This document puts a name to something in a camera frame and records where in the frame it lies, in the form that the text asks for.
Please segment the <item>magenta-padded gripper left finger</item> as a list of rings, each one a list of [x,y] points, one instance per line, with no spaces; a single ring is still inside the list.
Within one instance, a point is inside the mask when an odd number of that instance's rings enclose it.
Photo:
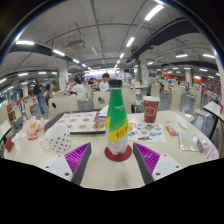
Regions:
[[[44,166],[44,170],[80,185],[90,155],[91,144],[86,143],[66,155],[57,154]]]

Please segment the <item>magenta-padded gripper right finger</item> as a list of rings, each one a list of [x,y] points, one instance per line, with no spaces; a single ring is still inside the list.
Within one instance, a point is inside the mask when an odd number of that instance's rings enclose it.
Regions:
[[[138,143],[133,144],[133,153],[145,184],[152,183],[182,169],[182,166],[170,155],[158,154]]]

